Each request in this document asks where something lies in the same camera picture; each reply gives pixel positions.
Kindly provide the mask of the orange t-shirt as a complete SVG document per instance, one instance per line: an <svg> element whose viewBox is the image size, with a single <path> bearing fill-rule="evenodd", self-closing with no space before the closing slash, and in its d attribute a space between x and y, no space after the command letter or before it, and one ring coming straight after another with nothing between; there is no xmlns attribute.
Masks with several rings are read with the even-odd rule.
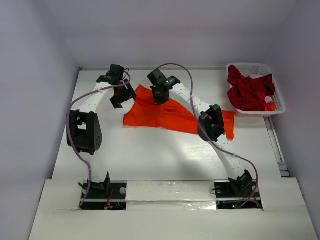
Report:
<svg viewBox="0 0 320 240"><path fill-rule="evenodd" d="M179 102L170 99L165 104L155 105L152 91L141 84L135 93L136 100L132 108L123 116L124 126L163 128L194 135L198 133L194 114Z"/></svg>

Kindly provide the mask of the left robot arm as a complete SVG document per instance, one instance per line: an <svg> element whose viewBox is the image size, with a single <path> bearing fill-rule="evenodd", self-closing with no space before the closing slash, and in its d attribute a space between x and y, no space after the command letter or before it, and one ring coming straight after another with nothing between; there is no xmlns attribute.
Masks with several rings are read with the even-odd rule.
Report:
<svg viewBox="0 0 320 240"><path fill-rule="evenodd" d="M69 109L66 117L67 144L88 169L87 182L82 184L85 195L94 194L104 198L110 194L110 175L103 161L93 155L103 143L103 133L98 113L105 105L115 109L137 95L130 84L129 70L112 64L105 75L99 76L92 92L77 98L74 105L82 99L85 102L76 110Z"/></svg>

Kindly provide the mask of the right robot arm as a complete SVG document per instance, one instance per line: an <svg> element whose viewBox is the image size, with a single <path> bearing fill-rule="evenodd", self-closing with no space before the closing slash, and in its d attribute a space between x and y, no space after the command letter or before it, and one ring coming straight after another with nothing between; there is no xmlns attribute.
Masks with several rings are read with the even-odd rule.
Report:
<svg viewBox="0 0 320 240"><path fill-rule="evenodd" d="M166 77L159 69L147 75L151 82L153 101L163 105L174 100L193 113L197 134L209 143L222 162L231 192L238 198L247 197L253 178L241 164L231 142L227 139L222 110L218 104L210 105L193 95L175 76Z"/></svg>

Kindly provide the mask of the white plastic laundry basket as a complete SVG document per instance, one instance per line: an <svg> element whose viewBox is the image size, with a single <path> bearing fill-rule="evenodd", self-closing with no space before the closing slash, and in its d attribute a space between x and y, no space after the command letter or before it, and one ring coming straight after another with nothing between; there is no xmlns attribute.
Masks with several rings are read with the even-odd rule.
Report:
<svg viewBox="0 0 320 240"><path fill-rule="evenodd" d="M271 68L263 63L229 63L227 97L240 116L283 114L284 100Z"/></svg>

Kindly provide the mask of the dark red t-shirt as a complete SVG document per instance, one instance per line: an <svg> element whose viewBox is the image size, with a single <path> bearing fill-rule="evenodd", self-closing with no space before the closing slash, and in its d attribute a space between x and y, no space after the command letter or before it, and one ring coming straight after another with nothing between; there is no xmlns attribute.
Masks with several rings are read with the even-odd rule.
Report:
<svg viewBox="0 0 320 240"><path fill-rule="evenodd" d="M243 76L234 65L227 69L227 81L231 85L227 96L233 107L244 112L265 112L251 79Z"/></svg>

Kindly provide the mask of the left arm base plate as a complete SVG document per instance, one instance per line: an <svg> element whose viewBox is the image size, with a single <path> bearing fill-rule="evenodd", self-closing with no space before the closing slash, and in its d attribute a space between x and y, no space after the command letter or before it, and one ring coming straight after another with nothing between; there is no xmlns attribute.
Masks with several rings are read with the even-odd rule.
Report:
<svg viewBox="0 0 320 240"><path fill-rule="evenodd" d="M108 193L91 187L80 209L124 211L127 209L126 193L126 181L112 181Z"/></svg>

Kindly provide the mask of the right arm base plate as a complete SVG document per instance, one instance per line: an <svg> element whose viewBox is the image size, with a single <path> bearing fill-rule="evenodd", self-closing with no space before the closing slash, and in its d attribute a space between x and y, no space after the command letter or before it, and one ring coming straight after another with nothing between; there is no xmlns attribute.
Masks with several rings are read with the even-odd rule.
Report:
<svg viewBox="0 0 320 240"><path fill-rule="evenodd" d="M216 208L218 210L236 210L239 209L247 199L248 202L240 209L263 209L259 188L256 188L254 180L244 193L236 193L229 181L215 181L214 187L210 191L215 196Z"/></svg>

